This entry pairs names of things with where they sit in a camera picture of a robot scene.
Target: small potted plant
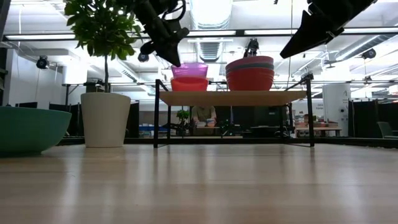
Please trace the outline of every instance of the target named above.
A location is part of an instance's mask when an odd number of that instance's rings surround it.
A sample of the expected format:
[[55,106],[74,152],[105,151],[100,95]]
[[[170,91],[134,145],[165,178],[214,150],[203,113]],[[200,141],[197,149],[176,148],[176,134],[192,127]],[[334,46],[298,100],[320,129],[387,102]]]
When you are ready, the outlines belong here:
[[187,131],[187,129],[189,128],[189,122],[187,122],[188,119],[189,119],[189,111],[179,110],[179,111],[177,112],[177,117],[178,117],[179,120],[180,120],[180,130],[179,130],[179,134],[180,134],[181,136],[184,136],[185,133],[186,133],[186,131]]
[[127,32],[140,33],[134,15],[124,11],[116,0],[67,0],[65,15],[78,41],[90,56],[104,57],[104,93],[81,96],[86,147],[120,147],[123,145],[131,99],[109,93],[108,59],[125,60],[134,55],[131,44],[136,38]]

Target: green bowl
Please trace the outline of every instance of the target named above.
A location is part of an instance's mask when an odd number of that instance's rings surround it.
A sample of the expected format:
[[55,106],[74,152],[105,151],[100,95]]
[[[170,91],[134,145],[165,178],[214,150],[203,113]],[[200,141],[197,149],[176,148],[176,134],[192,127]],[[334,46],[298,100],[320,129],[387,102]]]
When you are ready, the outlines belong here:
[[0,156],[39,154],[64,137],[72,114],[0,106]]

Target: plant stem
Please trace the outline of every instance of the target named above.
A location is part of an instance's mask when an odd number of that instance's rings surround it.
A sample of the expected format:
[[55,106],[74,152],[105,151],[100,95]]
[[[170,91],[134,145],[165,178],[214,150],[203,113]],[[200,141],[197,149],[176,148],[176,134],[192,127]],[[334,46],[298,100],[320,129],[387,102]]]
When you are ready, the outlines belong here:
[[105,93],[109,93],[109,71],[108,71],[108,55],[105,55]]

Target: purple bowl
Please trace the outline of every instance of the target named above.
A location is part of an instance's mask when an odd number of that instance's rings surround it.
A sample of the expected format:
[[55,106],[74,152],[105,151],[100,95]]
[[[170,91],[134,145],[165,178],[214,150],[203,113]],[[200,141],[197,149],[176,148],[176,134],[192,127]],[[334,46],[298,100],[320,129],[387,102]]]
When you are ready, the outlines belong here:
[[173,77],[206,78],[208,65],[204,63],[183,63],[181,67],[172,65]]

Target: red bowl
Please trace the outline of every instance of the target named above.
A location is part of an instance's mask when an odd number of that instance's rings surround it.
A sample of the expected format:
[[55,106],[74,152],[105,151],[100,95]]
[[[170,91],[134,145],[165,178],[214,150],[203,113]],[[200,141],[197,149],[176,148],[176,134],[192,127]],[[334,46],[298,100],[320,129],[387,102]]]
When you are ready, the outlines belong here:
[[268,56],[255,56],[255,57],[246,57],[246,58],[241,58],[239,60],[235,60],[227,66],[225,66],[226,70],[233,70],[234,67],[239,67],[247,64],[252,64],[252,63],[267,63],[267,64],[274,64],[274,59],[272,57]]
[[178,77],[171,81],[173,91],[207,91],[206,78]]
[[229,72],[226,76],[231,91],[269,91],[275,72],[265,68],[247,68]]

